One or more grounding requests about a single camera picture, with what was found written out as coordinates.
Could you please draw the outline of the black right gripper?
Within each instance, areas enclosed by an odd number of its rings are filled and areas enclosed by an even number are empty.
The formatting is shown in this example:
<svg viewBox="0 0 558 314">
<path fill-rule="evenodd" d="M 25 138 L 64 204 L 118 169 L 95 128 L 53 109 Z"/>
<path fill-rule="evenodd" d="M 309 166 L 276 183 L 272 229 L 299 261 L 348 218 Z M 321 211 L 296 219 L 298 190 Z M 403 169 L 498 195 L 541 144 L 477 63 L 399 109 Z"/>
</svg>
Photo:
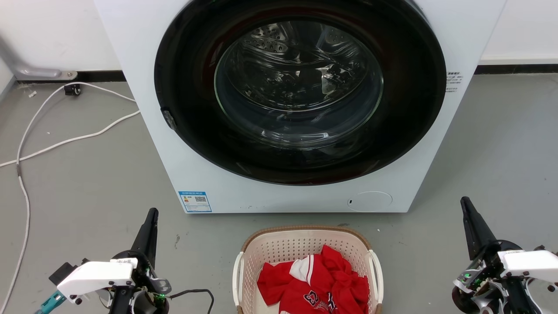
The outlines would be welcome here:
<svg viewBox="0 0 558 314">
<path fill-rule="evenodd" d="M 465 314 L 538 314 L 528 272 L 514 276 L 505 272 L 499 253 L 518 253 L 520 247 L 497 240 L 482 215 L 467 196 L 460 199 L 470 266 L 452 289 L 455 306 Z"/>
</svg>

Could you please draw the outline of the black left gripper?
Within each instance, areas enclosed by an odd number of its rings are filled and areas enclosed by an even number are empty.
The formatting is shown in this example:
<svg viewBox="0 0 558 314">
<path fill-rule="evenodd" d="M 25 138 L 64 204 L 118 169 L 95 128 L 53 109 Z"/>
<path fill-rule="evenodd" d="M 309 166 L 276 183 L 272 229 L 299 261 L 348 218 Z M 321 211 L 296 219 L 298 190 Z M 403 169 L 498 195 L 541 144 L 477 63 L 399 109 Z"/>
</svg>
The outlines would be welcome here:
<svg viewBox="0 0 558 314">
<path fill-rule="evenodd" d="M 166 299 L 172 288 L 168 280 L 155 273 L 159 210 L 150 208 L 140 227 L 131 250 L 113 257 L 116 262 L 137 259 L 132 266 L 131 279 L 125 284 L 111 284 L 113 299 L 110 314 L 167 314 L 170 309 Z"/>
</svg>

